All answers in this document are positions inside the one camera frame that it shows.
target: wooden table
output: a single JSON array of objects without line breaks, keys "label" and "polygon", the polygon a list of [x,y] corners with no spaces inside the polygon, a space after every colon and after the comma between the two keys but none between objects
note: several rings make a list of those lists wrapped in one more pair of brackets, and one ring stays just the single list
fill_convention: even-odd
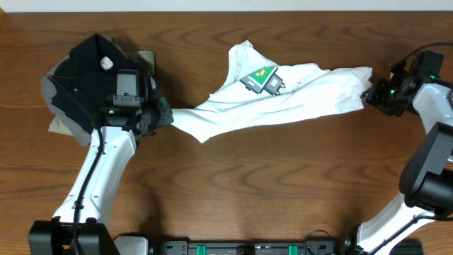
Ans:
[{"label": "wooden table", "polygon": [[[87,148],[47,131],[53,115],[40,78],[93,33],[126,49],[156,52],[157,80],[174,108],[192,108],[227,75],[228,50],[250,40],[278,64],[369,66],[388,77],[419,45],[453,41],[453,13],[53,13],[0,21],[0,254],[29,254],[28,230],[68,194]],[[444,78],[453,79],[453,52]],[[174,127],[147,137],[123,174],[110,233],[156,237],[303,239],[314,229],[343,237],[398,192],[405,163],[425,136],[418,116],[365,110],[254,127],[200,144]],[[453,253],[449,223],[412,237],[426,254]]]}]

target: white cloth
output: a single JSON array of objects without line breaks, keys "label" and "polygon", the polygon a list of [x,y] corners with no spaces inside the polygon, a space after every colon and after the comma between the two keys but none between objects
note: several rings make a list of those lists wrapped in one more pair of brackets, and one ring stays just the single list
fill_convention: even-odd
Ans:
[{"label": "white cloth", "polygon": [[241,128],[356,111],[371,75],[369,67],[278,66],[245,41],[229,51],[224,85],[195,109],[173,109],[172,125],[205,142]]}]

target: black mount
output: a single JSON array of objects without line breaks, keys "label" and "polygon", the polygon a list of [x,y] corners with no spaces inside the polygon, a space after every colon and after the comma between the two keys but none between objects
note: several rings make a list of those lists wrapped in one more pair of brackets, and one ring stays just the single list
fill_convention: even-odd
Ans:
[{"label": "black mount", "polygon": [[408,207],[439,217],[453,213],[453,172],[445,164],[453,151],[453,127],[436,123],[401,174],[399,190]]}]

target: gray cloth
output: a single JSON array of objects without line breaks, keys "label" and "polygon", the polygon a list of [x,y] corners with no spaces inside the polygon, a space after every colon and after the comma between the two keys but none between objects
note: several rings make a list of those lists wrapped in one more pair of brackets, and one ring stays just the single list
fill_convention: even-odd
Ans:
[{"label": "gray cloth", "polygon": [[[145,67],[148,67],[154,74],[154,52],[140,50],[126,55],[129,59],[137,61]],[[87,131],[83,130],[79,124],[68,118],[64,111],[52,105],[52,97],[55,96],[57,90],[55,89],[55,85],[47,78],[47,76],[53,75],[58,65],[52,68],[43,78],[41,78],[40,81],[42,97],[44,98],[49,110],[55,114],[55,118],[50,123],[48,131],[63,135],[71,135],[76,138],[80,145],[88,146],[91,141],[91,134],[88,134]]]}]

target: black cable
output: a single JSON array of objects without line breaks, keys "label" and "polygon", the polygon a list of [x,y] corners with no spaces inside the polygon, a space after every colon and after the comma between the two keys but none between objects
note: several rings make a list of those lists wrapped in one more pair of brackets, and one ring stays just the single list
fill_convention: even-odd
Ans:
[{"label": "black cable", "polygon": [[403,61],[407,60],[410,56],[414,55],[415,53],[427,48],[427,47],[433,47],[433,46],[445,46],[445,45],[449,45],[449,46],[453,46],[453,42],[434,42],[434,43],[430,43],[430,44],[427,44],[427,45],[423,45],[423,46],[420,46],[418,47],[417,49],[413,50],[411,53],[409,53],[406,57],[404,57],[402,60],[400,60],[397,64],[395,65],[398,65],[400,63],[402,63]]},{"label": "black cable", "polygon": [[376,249],[371,251],[368,255],[375,255],[380,249],[385,247],[389,242],[393,241],[395,238],[397,238],[400,234],[403,234],[409,227],[412,225],[416,224],[419,220],[435,220],[435,221],[453,221],[453,217],[446,217],[446,218],[441,218],[437,216],[417,216],[414,217],[408,224],[404,225],[400,230],[398,230],[395,234],[393,234],[390,238],[387,240],[384,240]]},{"label": "black cable", "polygon": [[79,235],[78,235],[78,230],[79,230],[79,216],[80,216],[80,209],[81,209],[81,204],[82,200],[84,199],[84,193],[86,190],[86,187],[88,186],[88,183],[90,181],[91,175],[93,175],[94,169],[96,168],[96,165],[99,161],[99,158],[104,152],[104,138],[102,136],[102,131],[101,127],[96,123],[95,118],[90,114],[90,112],[83,106],[77,98],[72,96],[58,81],[56,81],[52,76],[47,77],[55,86],[60,87],[66,94],[67,98],[69,98],[73,103],[75,103],[80,109],[85,113],[85,115],[91,120],[91,123],[93,124],[93,127],[96,129],[98,132],[99,136],[99,147],[98,147],[98,153],[96,154],[93,163],[91,164],[90,170],[88,171],[84,182],[82,183],[82,186],[79,191],[79,196],[77,197],[76,202],[74,202],[74,220],[73,220],[73,227],[72,227],[72,238],[74,242],[74,253],[76,255],[80,254],[80,247],[79,247]]},{"label": "black cable", "polygon": [[[309,238],[312,236],[312,234],[314,234],[314,233],[319,233],[319,232],[324,233],[324,234],[327,234],[331,239],[333,239],[333,237],[332,237],[329,233],[327,233],[327,231],[324,230],[324,229],[315,229],[315,230],[311,231],[311,233],[310,233],[309,235],[306,236],[306,238],[305,238],[305,245],[304,245],[305,251],[309,252],[311,255],[315,255],[315,254],[311,251],[311,247],[309,247],[309,245],[307,244],[307,242],[309,241]],[[326,254],[326,255],[334,255],[334,254],[335,254],[335,251],[332,251],[331,253]]]}]

